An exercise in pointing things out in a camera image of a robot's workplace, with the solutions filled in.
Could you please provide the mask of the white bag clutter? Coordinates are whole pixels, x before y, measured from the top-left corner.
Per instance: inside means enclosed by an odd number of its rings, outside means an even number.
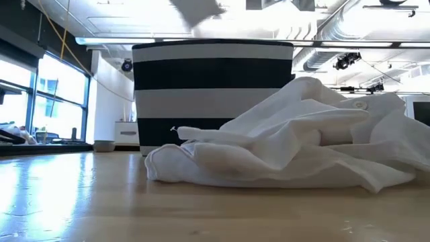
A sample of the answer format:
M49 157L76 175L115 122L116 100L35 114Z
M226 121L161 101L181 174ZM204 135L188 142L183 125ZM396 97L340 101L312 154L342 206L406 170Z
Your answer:
M15 122L0 123L1 145L36 145L36 139L30 135L24 126Z

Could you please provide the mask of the dark grey cloth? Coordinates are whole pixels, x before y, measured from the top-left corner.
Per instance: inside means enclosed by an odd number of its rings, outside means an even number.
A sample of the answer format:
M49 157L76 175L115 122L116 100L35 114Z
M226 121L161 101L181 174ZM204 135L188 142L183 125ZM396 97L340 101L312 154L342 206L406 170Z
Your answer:
M189 28L225 12L216 0L169 0Z

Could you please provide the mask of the black ceiling spotlight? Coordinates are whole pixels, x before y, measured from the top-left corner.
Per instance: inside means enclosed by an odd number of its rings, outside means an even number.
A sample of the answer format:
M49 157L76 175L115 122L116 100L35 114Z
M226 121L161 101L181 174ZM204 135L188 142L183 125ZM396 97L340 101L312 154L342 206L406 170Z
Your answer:
M337 57L336 63L333 67L336 70L344 70L350 65L354 64L356 61L361 59L361 54L359 52L349 52Z
M366 91L369 92L371 95L373 95L375 92L382 92L384 91L384 84L376 83L372 86L367 87Z

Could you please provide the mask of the navy and white striped basket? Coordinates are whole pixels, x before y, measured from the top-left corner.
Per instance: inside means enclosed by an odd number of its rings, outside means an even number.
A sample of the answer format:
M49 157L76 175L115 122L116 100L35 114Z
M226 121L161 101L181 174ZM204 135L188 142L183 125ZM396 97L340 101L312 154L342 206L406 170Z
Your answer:
M183 141L178 126L218 129L292 77L294 46L246 39L193 39L132 47L140 152Z

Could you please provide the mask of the grey round bowl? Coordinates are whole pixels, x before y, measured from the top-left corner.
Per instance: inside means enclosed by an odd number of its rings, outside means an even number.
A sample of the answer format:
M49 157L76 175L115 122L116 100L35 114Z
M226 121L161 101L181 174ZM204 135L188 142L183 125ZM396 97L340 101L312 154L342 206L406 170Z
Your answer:
M115 142L112 140L95 140L93 144L93 150L97 153L110 153L115 147Z

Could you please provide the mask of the dark computer monitor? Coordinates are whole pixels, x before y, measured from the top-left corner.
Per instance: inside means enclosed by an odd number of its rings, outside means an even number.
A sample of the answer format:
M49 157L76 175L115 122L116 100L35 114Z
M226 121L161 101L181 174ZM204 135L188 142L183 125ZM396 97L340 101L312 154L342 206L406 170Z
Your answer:
M430 102L413 102L414 119L430 126Z

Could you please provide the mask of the long ceiling light bar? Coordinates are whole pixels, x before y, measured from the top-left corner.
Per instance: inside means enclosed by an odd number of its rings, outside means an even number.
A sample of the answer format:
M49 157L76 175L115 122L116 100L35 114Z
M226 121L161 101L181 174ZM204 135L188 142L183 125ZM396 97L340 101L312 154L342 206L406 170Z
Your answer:
M84 38L76 37L75 41L80 45L102 45L102 44L144 44L153 43L153 38Z

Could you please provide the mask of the white buttoned shirt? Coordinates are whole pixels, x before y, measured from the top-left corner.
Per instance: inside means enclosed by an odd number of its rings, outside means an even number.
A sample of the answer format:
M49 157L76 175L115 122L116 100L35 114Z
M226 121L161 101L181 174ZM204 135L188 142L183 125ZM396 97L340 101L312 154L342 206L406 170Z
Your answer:
M430 172L430 126L393 93L347 98L300 77L217 130L180 126L151 151L150 180L238 188L376 193Z

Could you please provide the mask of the white low cabinet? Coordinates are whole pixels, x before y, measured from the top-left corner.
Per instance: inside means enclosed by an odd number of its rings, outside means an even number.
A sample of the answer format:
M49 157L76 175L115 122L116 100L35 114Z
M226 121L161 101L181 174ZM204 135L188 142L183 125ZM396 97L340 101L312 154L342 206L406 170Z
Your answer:
M114 141L117 145L138 146L138 124L136 122L116 122Z

